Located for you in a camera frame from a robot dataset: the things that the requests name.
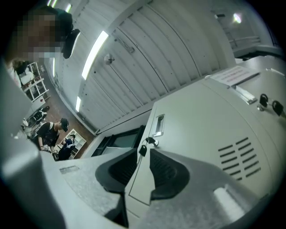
black window frame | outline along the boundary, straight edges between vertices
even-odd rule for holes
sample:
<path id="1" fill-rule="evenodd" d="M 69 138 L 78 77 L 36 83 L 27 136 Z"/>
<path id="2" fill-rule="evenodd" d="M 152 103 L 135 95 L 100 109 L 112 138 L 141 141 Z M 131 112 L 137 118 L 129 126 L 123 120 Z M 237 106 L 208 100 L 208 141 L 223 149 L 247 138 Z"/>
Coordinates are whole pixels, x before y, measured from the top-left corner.
<path id="1" fill-rule="evenodd" d="M 133 130 L 130 130 L 130 131 L 126 131 L 126 132 L 123 132 L 123 133 L 120 133 L 120 134 L 116 134 L 116 135 L 111 135 L 111 136 L 105 137 L 101 141 L 101 143 L 99 144 L 97 149 L 94 151 L 94 153 L 92 154 L 92 157 L 101 155 L 104 152 L 104 150 L 106 149 L 106 147 L 111 146 L 115 142 L 115 140 L 117 138 L 123 137 L 123 136 L 128 136 L 128 135 L 133 135 L 133 134 L 137 134 L 137 135 L 136 135 L 136 137 L 134 139 L 134 142 L 132 143 L 131 147 L 132 148 L 138 148 L 138 146 L 140 144 L 140 141 L 141 141 L 141 138 L 143 136 L 145 127 L 146 126 L 142 125 L 139 128 L 136 128 L 136 129 L 133 129 Z"/>

paper sign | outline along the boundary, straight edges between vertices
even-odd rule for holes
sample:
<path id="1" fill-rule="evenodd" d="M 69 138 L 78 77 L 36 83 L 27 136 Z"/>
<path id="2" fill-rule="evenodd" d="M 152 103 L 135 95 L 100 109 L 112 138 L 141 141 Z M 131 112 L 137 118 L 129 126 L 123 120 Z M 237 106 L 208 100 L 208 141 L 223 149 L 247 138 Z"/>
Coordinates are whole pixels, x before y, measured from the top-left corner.
<path id="1" fill-rule="evenodd" d="M 233 86 L 258 73 L 259 71 L 253 69 L 235 66 L 224 72 L 214 74 L 213 76 L 211 76 L 211 78 L 228 86 Z"/>

brown floor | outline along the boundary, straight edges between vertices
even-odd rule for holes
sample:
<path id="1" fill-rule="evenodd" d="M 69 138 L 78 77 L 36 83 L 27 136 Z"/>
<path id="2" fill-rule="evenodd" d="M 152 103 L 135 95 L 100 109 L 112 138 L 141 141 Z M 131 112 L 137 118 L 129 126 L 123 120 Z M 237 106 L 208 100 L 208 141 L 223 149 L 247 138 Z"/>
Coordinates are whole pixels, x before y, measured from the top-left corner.
<path id="1" fill-rule="evenodd" d="M 60 99 L 59 95 L 57 94 L 52 82 L 47 73 L 44 73 L 42 77 L 45 79 L 44 84 L 49 91 L 47 92 L 50 95 L 50 98 L 46 100 L 44 106 L 50 106 L 50 110 L 47 113 L 46 121 L 47 122 L 54 122 L 56 123 L 61 118 L 67 118 L 69 121 L 68 132 L 72 129 L 75 129 L 85 140 L 86 143 L 77 153 L 75 158 L 80 158 L 81 155 L 84 153 L 85 149 L 94 139 L 94 135 L 89 132 L 78 120 L 77 118 L 70 112 L 70 110 L 65 106 L 65 104 Z M 59 144 L 63 138 L 66 136 L 66 132 L 60 131 L 59 139 L 57 144 Z"/>

cap brim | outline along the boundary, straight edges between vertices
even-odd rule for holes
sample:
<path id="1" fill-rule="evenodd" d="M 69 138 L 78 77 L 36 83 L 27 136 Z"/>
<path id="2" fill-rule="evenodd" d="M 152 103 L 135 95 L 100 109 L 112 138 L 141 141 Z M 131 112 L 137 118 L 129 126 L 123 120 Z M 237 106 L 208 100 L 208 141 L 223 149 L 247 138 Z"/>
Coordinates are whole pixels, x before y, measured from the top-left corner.
<path id="1" fill-rule="evenodd" d="M 72 55 L 72 52 L 75 48 L 75 45 L 76 45 L 76 41 L 78 39 L 80 35 L 80 31 L 78 29 L 75 29 L 71 32 L 70 35 L 68 35 L 66 41 L 65 41 L 65 44 L 64 44 L 64 47 L 63 47 L 63 57 L 65 59 L 68 59 L 71 57 Z"/>

security camera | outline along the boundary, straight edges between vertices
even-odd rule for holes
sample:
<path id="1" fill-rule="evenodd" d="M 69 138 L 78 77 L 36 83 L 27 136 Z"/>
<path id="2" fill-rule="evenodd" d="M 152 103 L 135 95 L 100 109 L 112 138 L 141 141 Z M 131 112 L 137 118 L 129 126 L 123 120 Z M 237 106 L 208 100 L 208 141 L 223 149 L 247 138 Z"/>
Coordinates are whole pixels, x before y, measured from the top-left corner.
<path id="1" fill-rule="evenodd" d="M 107 65 L 111 65 L 113 61 L 115 61 L 115 59 L 113 58 L 113 56 L 110 53 L 104 57 L 104 62 Z"/>

